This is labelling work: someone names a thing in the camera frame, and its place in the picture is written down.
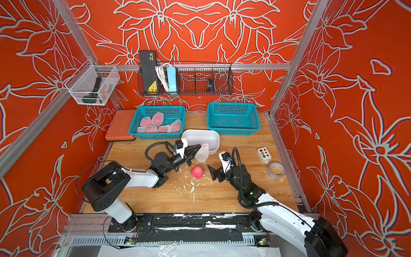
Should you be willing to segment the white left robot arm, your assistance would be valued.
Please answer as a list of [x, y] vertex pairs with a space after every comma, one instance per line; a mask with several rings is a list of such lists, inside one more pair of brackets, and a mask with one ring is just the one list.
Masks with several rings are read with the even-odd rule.
[[167, 173], [178, 171], [184, 163], [192, 160], [201, 149], [201, 144], [189, 145], [186, 139], [174, 144], [168, 141], [156, 142], [144, 152], [151, 163], [147, 170], [133, 170], [111, 161], [82, 185], [82, 192], [95, 212], [104, 212], [112, 217], [125, 231], [137, 226], [134, 210], [124, 203], [120, 194], [129, 187], [159, 188], [168, 180]]

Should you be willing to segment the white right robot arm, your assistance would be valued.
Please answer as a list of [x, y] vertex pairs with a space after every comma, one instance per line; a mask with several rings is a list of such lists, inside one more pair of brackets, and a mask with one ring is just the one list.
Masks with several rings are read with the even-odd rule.
[[260, 227], [280, 236], [306, 257], [348, 255], [347, 246], [327, 219], [300, 214], [278, 202], [252, 181], [243, 164], [208, 169], [214, 181], [228, 181], [237, 190], [241, 206], [252, 210]]

